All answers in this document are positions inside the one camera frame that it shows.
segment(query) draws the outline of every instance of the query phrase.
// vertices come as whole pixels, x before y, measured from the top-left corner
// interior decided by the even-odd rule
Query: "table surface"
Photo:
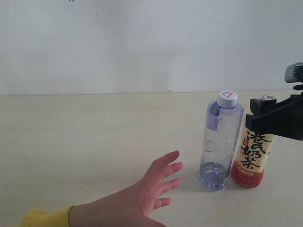
[[[239,92],[250,98],[294,91]],[[302,226],[300,141],[278,138],[260,187],[206,192],[198,180],[207,103],[217,93],[0,97],[0,225],[121,190],[180,150],[182,185],[151,217],[169,227]]]

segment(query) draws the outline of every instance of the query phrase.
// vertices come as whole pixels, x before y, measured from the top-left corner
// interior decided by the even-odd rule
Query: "plastic bottle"
[[[211,191],[227,183],[244,112],[237,100],[235,92],[225,90],[208,105],[199,177]]]
[[[278,101],[271,94],[261,97],[261,100],[272,99]],[[261,184],[268,155],[276,139],[276,135],[258,134],[243,127],[239,151],[232,165],[234,182],[245,188],[255,188]]]

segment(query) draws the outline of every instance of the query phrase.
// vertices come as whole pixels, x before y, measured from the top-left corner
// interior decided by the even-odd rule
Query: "bottle cap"
[[[276,102],[279,101],[278,97],[275,96],[275,95],[272,95],[272,94],[264,94],[264,95],[261,96],[260,99],[261,99],[261,100],[273,100],[273,99],[275,99]]]
[[[234,108],[238,101],[238,95],[234,91],[220,91],[217,103],[220,107],[231,109]]]

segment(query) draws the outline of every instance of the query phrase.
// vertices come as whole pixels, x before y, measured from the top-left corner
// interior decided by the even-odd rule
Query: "yellow sleeve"
[[[69,227],[68,214],[72,207],[56,213],[47,213],[44,210],[29,211],[18,227]]]

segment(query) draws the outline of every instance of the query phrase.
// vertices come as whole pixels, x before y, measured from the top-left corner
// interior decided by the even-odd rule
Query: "wall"
[[[290,88],[301,0],[1,0],[0,95]]]

